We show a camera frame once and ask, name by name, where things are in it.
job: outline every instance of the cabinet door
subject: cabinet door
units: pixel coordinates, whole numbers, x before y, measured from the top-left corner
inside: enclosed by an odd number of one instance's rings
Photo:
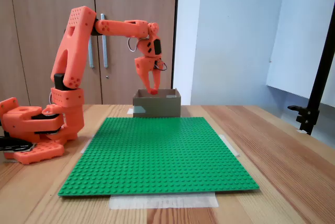
[[[168,68],[161,73],[160,88],[171,88],[175,0],[95,0],[95,3],[97,14],[104,13],[105,19],[138,19],[159,24],[162,60]],[[130,52],[127,38],[107,37],[108,68],[104,68],[101,41],[99,37],[103,104],[132,104],[135,91],[144,88],[134,64],[134,58],[142,53]]]
[[[94,0],[13,0],[13,5],[30,103],[45,106],[54,86],[51,70],[70,11],[79,6],[94,9]],[[92,43],[96,68],[91,69],[87,61],[81,88],[86,104],[101,104],[96,37]]]
[[[17,40],[12,0],[0,0],[0,101],[16,97],[29,105],[25,75]]]

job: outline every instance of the door handle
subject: door handle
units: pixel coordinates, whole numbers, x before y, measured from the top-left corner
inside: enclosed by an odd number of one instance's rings
[[[105,14],[101,14],[101,20],[105,20]],[[103,57],[104,57],[104,67],[108,68],[106,36],[104,35],[103,35]]]
[[[90,63],[90,68],[94,68],[91,37],[88,41],[88,62]]]

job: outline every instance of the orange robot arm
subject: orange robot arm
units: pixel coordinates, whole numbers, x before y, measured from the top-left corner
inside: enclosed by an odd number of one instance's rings
[[[100,20],[95,23],[95,29],[102,35],[138,38],[136,49],[139,49],[144,56],[135,59],[137,74],[142,79],[147,91],[152,95],[157,94],[160,86],[161,71],[164,71],[163,67],[165,65],[165,63],[162,62],[161,41],[157,36],[159,30],[158,24],[148,23],[143,20],[129,20],[123,22]],[[152,71],[153,74],[153,88],[150,87],[150,71]]]

